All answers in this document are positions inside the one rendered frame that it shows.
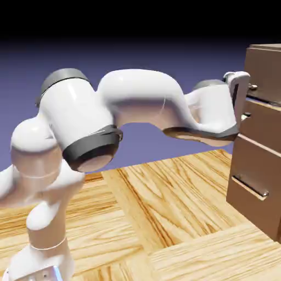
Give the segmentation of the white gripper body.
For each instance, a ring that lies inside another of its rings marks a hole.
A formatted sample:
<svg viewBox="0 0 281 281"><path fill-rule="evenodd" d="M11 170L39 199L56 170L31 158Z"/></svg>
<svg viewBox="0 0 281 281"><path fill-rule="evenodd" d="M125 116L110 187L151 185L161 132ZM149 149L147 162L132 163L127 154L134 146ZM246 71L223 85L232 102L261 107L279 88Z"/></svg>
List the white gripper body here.
<svg viewBox="0 0 281 281"><path fill-rule="evenodd" d="M250 75L245 71L229 72L228 86L232 97L232 103L237 121L237 127L240 127L241 117L243 115L246 94L249 88Z"/></svg>

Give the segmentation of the short brown drawer front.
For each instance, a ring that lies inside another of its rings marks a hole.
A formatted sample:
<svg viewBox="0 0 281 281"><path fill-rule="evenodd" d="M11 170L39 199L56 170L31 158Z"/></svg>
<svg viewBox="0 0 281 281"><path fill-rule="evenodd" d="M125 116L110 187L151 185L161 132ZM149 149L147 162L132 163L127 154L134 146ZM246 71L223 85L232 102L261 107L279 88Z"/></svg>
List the short brown drawer front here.
<svg viewBox="0 0 281 281"><path fill-rule="evenodd" d="M256 189L268 190L268 197L258 200L236 184L232 176ZM272 240L281 243L281 156L238 137L233 147L227 202Z"/></svg>

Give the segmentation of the brown wooden cabinet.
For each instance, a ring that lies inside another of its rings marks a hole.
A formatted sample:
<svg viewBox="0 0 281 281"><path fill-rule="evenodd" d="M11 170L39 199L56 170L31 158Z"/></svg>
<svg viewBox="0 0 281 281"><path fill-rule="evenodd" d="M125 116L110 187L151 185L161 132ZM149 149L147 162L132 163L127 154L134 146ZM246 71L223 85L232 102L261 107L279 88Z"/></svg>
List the brown wooden cabinet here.
<svg viewBox="0 0 281 281"><path fill-rule="evenodd" d="M227 202L281 243L281 43L252 44L240 133L233 145Z"/></svg>

